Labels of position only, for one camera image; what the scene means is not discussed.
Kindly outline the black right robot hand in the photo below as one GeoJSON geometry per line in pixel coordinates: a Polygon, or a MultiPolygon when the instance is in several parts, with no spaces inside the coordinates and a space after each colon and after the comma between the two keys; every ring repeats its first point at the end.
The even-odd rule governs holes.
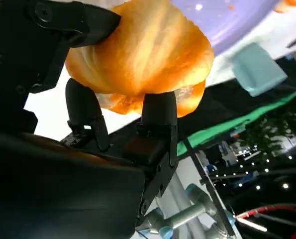
{"type": "Polygon", "coordinates": [[[62,141],[36,135],[30,93],[56,86],[71,47],[106,39],[120,16],[81,2],[0,0],[0,239],[128,239],[178,165],[174,92],[147,94],[118,156],[95,94],[70,79],[62,141]]]}

